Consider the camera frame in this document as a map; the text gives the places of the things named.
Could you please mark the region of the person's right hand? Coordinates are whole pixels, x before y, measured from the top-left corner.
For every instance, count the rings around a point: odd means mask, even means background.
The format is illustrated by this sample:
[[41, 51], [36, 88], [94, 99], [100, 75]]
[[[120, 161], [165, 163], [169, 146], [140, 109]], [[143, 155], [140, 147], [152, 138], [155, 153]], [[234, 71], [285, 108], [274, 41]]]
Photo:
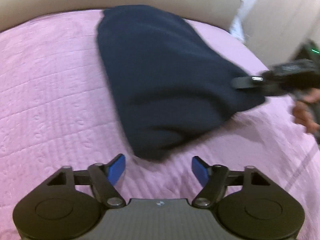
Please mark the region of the person's right hand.
[[317, 102], [319, 102], [319, 89], [313, 88], [303, 97], [302, 101], [296, 101], [292, 109], [294, 123], [304, 126], [306, 133], [314, 134], [319, 130], [319, 124], [315, 122], [307, 105], [307, 103]]

